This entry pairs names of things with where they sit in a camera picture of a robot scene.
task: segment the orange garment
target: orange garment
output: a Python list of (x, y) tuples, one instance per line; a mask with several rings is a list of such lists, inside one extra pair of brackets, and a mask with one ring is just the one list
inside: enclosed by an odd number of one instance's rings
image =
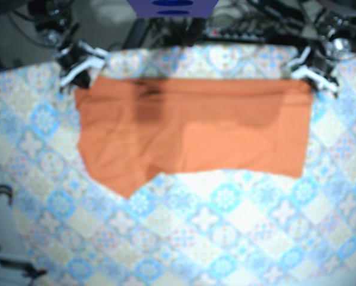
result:
[(130, 197), (159, 172), (300, 177), (312, 104), (297, 80), (113, 80), (76, 91), (89, 174)]

